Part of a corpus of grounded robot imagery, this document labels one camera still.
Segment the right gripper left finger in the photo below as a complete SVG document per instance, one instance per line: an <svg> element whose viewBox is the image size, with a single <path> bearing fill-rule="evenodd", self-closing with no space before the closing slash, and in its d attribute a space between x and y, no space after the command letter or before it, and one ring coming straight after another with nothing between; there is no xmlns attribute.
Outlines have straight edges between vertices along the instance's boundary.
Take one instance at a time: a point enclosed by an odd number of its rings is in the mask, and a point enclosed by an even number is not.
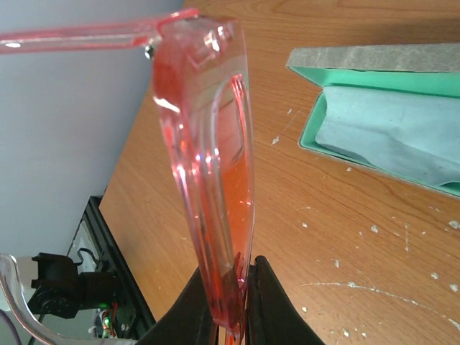
<svg viewBox="0 0 460 345"><path fill-rule="evenodd" d="M137 345L206 345L216 343L203 281L196 270L169 311L138 340Z"/></svg>

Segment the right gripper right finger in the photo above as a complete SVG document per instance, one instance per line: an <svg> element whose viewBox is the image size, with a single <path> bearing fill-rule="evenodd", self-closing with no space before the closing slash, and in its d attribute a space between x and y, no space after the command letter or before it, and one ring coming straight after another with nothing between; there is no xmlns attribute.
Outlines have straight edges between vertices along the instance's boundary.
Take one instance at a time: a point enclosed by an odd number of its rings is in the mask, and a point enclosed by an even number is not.
<svg viewBox="0 0 460 345"><path fill-rule="evenodd" d="M323 340L301 318L266 257L249 268L246 344L317 344Z"/></svg>

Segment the red transparent sunglasses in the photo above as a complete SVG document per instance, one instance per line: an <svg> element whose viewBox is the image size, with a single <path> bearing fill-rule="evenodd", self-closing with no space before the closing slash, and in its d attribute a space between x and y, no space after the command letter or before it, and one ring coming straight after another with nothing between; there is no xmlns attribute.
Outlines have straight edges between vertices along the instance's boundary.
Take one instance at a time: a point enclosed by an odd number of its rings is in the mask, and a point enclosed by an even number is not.
<svg viewBox="0 0 460 345"><path fill-rule="evenodd" d="M121 24L3 33L1 53L141 47L213 322L245 341L254 233L252 115L244 33L185 9Z"/></svg>

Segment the light blue cleaning cloth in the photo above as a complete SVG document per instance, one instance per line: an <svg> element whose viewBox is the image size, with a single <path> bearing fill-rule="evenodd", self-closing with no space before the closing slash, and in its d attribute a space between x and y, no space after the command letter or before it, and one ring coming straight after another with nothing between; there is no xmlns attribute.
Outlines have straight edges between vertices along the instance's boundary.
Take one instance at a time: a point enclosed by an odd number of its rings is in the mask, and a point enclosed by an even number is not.
<svg viewBox="0 0 460 345"><path fill-rule="evenodd" d="M459 181L459 100L327 86L316 142L404 178L439 186Z"/></svg>

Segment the grey felt glasses case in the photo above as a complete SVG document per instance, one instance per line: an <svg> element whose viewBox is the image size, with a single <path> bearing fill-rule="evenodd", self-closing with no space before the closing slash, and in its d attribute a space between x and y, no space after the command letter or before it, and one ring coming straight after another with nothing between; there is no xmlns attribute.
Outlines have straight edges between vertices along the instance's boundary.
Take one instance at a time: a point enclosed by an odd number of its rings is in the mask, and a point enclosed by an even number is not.
<svg viewBox="0 0 460 345"><path fill-rule="evenodd" d="M459 194L459 45L296 48L289 70L320 93L299 145Z"/></svg>

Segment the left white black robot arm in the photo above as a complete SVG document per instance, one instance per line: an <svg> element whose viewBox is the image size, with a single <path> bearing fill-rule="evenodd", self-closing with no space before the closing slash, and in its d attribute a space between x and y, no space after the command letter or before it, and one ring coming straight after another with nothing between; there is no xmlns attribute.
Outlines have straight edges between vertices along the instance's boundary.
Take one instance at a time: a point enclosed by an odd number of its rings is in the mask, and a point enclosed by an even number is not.
<svg viewBox="0 0 460 345"><path fill-rule="evenodd" d="M115 301L121 280L114 272L78 272L69 257L39 253L38 278L31 282L34 294L27 305L35 315L75 318L78 311L106 308Z"/></svg>

